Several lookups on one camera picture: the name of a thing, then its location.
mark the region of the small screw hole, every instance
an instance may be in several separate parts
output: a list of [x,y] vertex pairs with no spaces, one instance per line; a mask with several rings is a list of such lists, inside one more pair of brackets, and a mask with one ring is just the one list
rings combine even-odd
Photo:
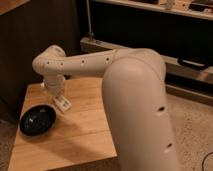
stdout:
[[170,148],[170,147],[172,147],[172,143],[170,143],[169,145],[167,145],[167,148]]
[[160,108],[158,109],[158,112],[163,112],[164,110],[165,110],[165,107],[162,106],[162,107],[160,107]]
[[171,151],[171,147],[172,147],[172,143],[168,144],[168,145],[166,146],[166,149],[164,150],[164,153],[165,153],[165,154],[169,153],[169,152]]
[[109,58],[106,58],[106,64],[108,64],[109,63]]

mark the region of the black bowl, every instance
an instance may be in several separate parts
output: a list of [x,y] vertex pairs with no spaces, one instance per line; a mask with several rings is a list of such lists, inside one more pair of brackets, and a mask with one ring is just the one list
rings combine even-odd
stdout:
[[29,109],[20,120],[20,130],[28,136],[41,135],[48,131],[56,119],[55,110],[48,105]]

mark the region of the tiled floor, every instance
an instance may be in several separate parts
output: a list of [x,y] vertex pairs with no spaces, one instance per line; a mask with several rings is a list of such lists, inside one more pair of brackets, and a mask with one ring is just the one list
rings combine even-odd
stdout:
[[13,146],[16,127],[0,120],[0,171],[6,171]]
[[[213,151],[213,107],[168,95],[168,108],[182,171],[201,171],[203,157]],[[7,171],[16,126],[0,121],[0,171]],[[213,155],[205,171],[213,170]],[[54,171],[119,171],[117,158]]]

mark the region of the shelf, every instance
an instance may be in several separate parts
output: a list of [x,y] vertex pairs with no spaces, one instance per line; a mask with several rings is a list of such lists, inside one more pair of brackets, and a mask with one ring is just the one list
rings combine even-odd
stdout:
[[213,13],[210,12],[198,12],[193,11],[187,8],[189,6],[189,1],[174,1],[175,5],[171,9],[166,9],[166,3],[163,3],[164,0],[160,0],[158,4],[148,4],[142,2],[135,2],[130,0],[93,0],[97,2],[103,2],[107,4],[126,6],[131,8],[138,8],[156,12],[163,12],[168,14],[176,14],[187,17],[205,19],[205,20],[213,20]]

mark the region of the wooden shelf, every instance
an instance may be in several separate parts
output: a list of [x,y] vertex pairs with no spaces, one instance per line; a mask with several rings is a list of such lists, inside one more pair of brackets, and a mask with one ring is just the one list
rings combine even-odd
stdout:
[[155,5],[155,4],[149,4],[149,3],[135,2],[135,1],[131,1],[131,0],[93,0],[93,1],[107,3],[107,4],[120,5],[120,6],[126,6],[126,7],[137,8],[137,9],[143,9],[143,10],[168,13],[168,14],[176,14],[176,15],[181,15],[181,16],[186,16],[186,17],[213,20],[212,13],[186,10],[186,8],[189,6],[189,4],[188,4],[188,2],[184,2],[184,0],[177,1],[176,4],[174,5],[174,7],[169,10],[165,9],[165,5],[159,5],[159,4]]
[[[55,108],[56,123],[42,136],[26,137],[18,129],[9,171],[50,170],[115,157],[102,105],[101,81],[66,81],[65,96],[73,107],[64,114]],[[22,113],[39,104],[51,105],[39,84],[29,85]]]

